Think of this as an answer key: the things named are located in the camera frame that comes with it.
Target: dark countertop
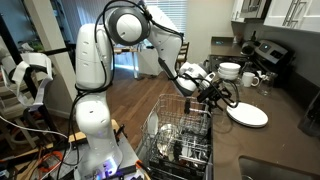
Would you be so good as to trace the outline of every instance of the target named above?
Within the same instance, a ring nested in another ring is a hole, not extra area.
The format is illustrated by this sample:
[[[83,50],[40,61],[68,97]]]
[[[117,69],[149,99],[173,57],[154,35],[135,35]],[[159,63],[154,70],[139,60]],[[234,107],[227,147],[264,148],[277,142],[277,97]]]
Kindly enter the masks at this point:
[[[233,43],[232,37],[212,37],[211,54],[218,56],[241,56],[241,45]]]
[[[269,121],[263,128],[250,128],[231,120],[226,112],[215,111],[215,180],[241,180],[238,159],[243,155],[320,173],[320,141],[297,128],[304,111],[284,90],[273,89],[272,96],[265,97],[255,87],[243,87],[240,100],[263,110]]]

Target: hardwood floor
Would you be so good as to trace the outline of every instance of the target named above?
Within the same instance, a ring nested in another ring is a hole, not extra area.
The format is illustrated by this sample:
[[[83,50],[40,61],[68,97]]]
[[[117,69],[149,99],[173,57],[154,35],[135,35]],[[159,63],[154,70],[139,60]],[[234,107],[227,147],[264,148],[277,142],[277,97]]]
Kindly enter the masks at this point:
[[[164,72],[151,78],[141,75],[142,80],[136,80],[131,70],[117,68],[113,85],[107,90],[107,102],[111,118],[119,125],[125,125],[125,132],[131,146],[135,149],[142,137],[141,126],[146,121],[153,106],[161,94],[177,94],[174,85],[168,80]],[[67,132],[67,120],[52,116],[58,130]],[[76,122],[73,122],[75,131],[78,132]],[[19,155],[31,150],[29,145],[19,145],[16,150],[11,150],[6,143],[0,145],[0,159],[12,155]]]

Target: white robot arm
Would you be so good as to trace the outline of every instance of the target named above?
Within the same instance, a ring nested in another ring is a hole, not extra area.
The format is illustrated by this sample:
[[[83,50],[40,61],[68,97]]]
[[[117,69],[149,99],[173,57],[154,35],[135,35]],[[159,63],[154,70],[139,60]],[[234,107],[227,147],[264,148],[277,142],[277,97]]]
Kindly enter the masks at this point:
[[[159,54],[160,66],[183,96],[192,95],[197,89],[195,82],[200,83],[199,79],[207,76],[201,65],[190,63],[185,63],[179,72],[195,79],[177,75],[174,65],[182,38],[171,20],[157,7],[148,7],[148,10],[140,6],[112,9],[104,25],[83,25],[78,34],[77,87],[84,93],[91,93],[81,98],[76,106],[78,126],[86,134],[90,146],[75,171],[76,179],[92,179],[93,176],[103,179],[114,175],[123,157],[112,130],[106,92],[99,91],[111,81],[112,46],[109,38],[125,46],[147,38]]]

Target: wire dish rack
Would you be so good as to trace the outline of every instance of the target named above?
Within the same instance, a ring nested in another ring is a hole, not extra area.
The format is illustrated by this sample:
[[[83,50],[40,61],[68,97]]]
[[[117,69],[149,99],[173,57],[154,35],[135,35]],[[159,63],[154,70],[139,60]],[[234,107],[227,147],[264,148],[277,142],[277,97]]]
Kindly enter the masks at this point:
[[[163,94],[142,126],[153,179],[202,179],[212,153],[209,106]]]

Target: white mug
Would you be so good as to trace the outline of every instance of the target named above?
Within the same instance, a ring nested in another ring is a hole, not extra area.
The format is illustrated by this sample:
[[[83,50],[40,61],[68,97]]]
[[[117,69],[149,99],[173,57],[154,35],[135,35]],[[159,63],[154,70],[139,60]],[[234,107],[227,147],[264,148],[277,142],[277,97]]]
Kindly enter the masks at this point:
[[[257,86],[259,84],[259,78],[251,72],[244,72],[241,80],[244,87]]]

